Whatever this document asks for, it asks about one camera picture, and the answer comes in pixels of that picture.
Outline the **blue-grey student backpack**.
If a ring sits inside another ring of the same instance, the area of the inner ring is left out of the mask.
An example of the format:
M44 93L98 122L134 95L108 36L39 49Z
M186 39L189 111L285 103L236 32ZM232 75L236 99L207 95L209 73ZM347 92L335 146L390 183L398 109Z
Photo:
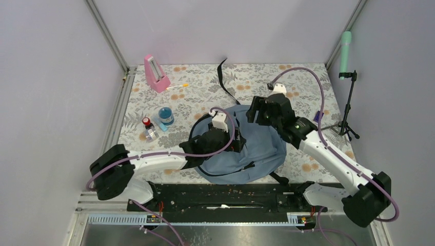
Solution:
M248 109L248 105L239 101L226 109L246 139L242 152L223 151L215 156L198 158L199 166L195 170L209 182L220 185L243 185L270 176L285 186L289 183L288 178L275 171L285 162L287 144L274 128L249 123Z

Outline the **blue lidded round jar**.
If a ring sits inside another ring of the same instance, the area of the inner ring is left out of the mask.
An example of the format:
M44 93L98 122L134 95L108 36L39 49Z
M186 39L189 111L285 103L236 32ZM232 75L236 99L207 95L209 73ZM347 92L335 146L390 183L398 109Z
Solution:
M159 109L158 116L162 124L169 126L174 123L173 112L169 107L162 107Z

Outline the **red capped small bottle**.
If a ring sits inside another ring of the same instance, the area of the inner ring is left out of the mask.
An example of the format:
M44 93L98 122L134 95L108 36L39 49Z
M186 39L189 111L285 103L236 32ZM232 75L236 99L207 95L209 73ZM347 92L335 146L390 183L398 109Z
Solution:
M151 122L150 118L144 117L142 119L142 123L145 127L144 134L145 134L147 141L157 140L159 138L159 135L158 135L157 131L155 130L154 124Z

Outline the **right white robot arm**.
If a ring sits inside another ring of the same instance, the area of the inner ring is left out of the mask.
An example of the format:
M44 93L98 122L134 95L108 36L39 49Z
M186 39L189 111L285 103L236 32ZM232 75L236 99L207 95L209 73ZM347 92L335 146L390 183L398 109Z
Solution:
M273 127L282 140L313 157L342 185L339 189L310 184L294 197L297 209L323 206L343 211L354 224L365 228L392 203L391 178L359 165L323 138L309 119L295 115L284 94L255 96L246 116L249 123Z

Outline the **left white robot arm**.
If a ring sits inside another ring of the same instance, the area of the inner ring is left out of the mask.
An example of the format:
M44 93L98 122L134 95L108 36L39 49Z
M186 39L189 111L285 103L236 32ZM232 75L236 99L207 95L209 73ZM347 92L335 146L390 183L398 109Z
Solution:
M144 209L152 211L159 205L159 197L149 182L137 180L138 175L159 170L195 168L208 158L230 152L240 153L245 143L246 139L239 128L225 132L210 127L201 135L159 152L128 151L123 144L117 144L90 165L92 177L87 187L96 192L99 200L125 197L138 201Z

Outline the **small purple eraser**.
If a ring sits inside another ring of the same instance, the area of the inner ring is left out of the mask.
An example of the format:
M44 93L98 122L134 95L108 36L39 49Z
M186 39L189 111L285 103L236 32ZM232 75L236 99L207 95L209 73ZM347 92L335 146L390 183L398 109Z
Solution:
M319 122L319 118L320 118L320 111L317 111L313 120L315 122Z

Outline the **black microphone tripod stand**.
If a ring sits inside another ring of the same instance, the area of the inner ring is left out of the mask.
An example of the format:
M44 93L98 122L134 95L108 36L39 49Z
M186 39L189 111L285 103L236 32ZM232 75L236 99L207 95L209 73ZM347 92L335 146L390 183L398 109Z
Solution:
M357 134L349 126L349 123L347 121L348 116L349 116L349 112L350 112L350 109L351 109L350 103L351 103L352 93L353 93L355 82L357 81L358 73L357 73L356 70L354 70L353 72L340 72L339 73L339 77L340 78L343 77L343 78L350 78L351 79L351 86L350 86L350 90L349 90L349 94L348 94L347 103L345 105L343 118L338 123L336 123L334 125L331 125L331 126L323 127L323 128L321 128L321 130L331 129L332 131L334 131L336 134L338 134L340 136L347 135L348 136L348 140L352 141L352 137L350 136L350 134L352 134L355 139L359 139L360 138L360 135Z

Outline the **white orange pen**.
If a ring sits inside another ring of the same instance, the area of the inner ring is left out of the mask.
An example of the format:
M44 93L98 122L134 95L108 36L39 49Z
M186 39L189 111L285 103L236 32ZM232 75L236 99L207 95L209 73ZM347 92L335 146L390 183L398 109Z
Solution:
M177 88L182 88L182 87L187 87L187 86L189 86L189 84L181 84L181 85L176 85L176 86L170 86L170 87L166 88L166 90L177 89Z

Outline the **light blue glue stick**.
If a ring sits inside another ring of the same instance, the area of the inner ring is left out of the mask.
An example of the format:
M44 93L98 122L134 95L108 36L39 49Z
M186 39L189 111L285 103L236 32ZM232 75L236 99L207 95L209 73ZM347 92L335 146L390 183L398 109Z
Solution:
M166 132L168 131L168 128L165 124L163 124L163 122L160 120L159 117L157 116L153 116L152 120L154 121L154 123L160 128L161 131Z

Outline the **floral table mat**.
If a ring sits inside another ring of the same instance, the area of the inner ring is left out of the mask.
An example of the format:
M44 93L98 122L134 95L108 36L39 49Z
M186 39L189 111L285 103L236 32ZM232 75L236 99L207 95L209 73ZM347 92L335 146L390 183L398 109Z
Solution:
M164 65L172 86L187 87L156 93L145 79L144 66L137 67L118 139L132 151L159 151L186 141L193 124L212 107L231 107L236 101L251 103L254 96L267 96L267 83L275 77L286 87L286 96L297 116L314 119L323 109L321 125L334 125L341 119L339 106L327 70L318 64L224 64L223 78L218 79L217 65ZM174 123L159 138L147 141L142 119L152 118L160 108L169 107ZM322 130L325 138L350 158L354 152L348 137L331 129Z

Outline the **mint green microphone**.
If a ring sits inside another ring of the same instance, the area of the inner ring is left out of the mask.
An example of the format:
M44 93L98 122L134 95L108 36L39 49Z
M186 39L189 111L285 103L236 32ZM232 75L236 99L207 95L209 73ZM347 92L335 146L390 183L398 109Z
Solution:
M350 31L345 31L341 37L341 60L340 60L340 71L339 79L344 80L344 73L347 72L348 58L349 58L349 48L352 40L352 34Z

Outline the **pink metronome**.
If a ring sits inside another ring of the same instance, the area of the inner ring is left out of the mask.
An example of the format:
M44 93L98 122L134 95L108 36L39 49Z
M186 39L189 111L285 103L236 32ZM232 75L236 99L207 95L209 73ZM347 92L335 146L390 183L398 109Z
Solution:
M152 55L144 58L146 82L148 86L157 93L162 93L171 84L169 77Z

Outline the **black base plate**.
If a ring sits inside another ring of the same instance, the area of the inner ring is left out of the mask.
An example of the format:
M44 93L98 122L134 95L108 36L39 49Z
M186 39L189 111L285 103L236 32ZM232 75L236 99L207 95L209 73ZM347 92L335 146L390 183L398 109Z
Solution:
M143 206L161 213L199 211L254 211L259 213L301 213L309 216L320 206L309 205L300 192L304 183L237 185L154 184L155 197Z

